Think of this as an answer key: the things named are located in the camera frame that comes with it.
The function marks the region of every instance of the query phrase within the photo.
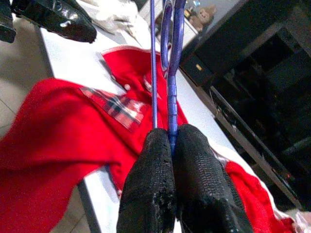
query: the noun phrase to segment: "white table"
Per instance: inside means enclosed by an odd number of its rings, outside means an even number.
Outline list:
[[[63,39],[40,29],[53,76],[121,94],[123,90],[111,81],[109,72],[101,63],[101,52],[119,44],[137,47],[139,44],[127,33],[112,36],[97,29],[97,39],[92,44]],[[200,129],[211,145],[218,144],[235,151],[211,111],[200,101],[179,71],[176,79],[178,101],[189,123]],[[79,185],[79,190],[91,231],[115,233],[119,199],[107,168],[103,167],[86,176]],[[179,223],[175,224],[174,232],[181,232]]]

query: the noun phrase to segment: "tile floor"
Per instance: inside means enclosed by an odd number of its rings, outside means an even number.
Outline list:
[[[17,36],[13,44],[0,41],[0,139],[10,129],[26,94],[39,80],[50,77],[46,57],[39,48],[35,28],[14,20]],[[79,191],[72,192],[63,219],[51,233],[89,233]]]

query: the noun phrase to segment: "plaid collar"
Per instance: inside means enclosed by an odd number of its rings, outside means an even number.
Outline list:
[[[99,105],[100,108],[130,131],[140,125],[144,114],[148,109],[147,104],[129,99],[126,96],[118,96],[89,87],[82,87],[80,90],[84,95]]]

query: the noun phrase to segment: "teddy bear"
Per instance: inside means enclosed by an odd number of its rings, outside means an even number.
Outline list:
[[[201,7],[196,16],[190,16],[189,22],[198,32],[201,32],[204,26],[213,21],[216,11],[217,9],[214,4],[207,7]]]

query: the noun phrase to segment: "red garment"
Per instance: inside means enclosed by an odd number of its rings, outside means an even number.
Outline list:
[[[225,170],[243,202],[254,233],[294,232],[291,218],[276,219],[269,196],[256,177],[246,173],[240,165],[234,162],[228,162]]]
[[[124,96],[145,104],[144,117],[134,128],[120,124],[80,85],[47,79],[33,87],[0,141],[0,233],[49,232],[62,218],[73,187],[103,165],[110,165],[115,185],[123,188],[152,127],[151,95],[141,83],[150,76],[150,53],[127,52],[128,57],[119,51],[105,59],[116,80],[131,85]],[[158,126],[167,128],[161,72],[157,79]],[[186,123],[178,110],[178,123]]]

